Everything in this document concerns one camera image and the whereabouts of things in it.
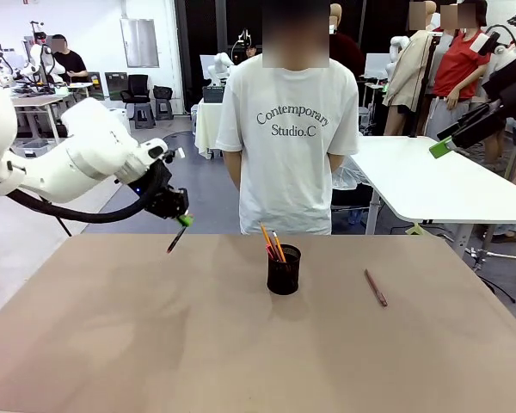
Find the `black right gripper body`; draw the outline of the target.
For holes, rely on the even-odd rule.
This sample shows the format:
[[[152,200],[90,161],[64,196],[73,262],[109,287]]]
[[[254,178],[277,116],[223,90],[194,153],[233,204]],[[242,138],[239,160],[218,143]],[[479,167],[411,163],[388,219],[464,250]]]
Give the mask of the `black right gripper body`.
[[[516,58],[493,71],[483,89],[498,115],[516,115]]]

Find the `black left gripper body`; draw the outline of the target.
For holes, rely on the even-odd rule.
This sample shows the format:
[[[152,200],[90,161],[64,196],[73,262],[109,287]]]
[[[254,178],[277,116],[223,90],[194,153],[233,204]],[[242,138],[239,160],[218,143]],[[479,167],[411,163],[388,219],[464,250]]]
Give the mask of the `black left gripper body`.
[[[161,219],[178,219],[187,212],[187,190],[160,188],[144,209]]]

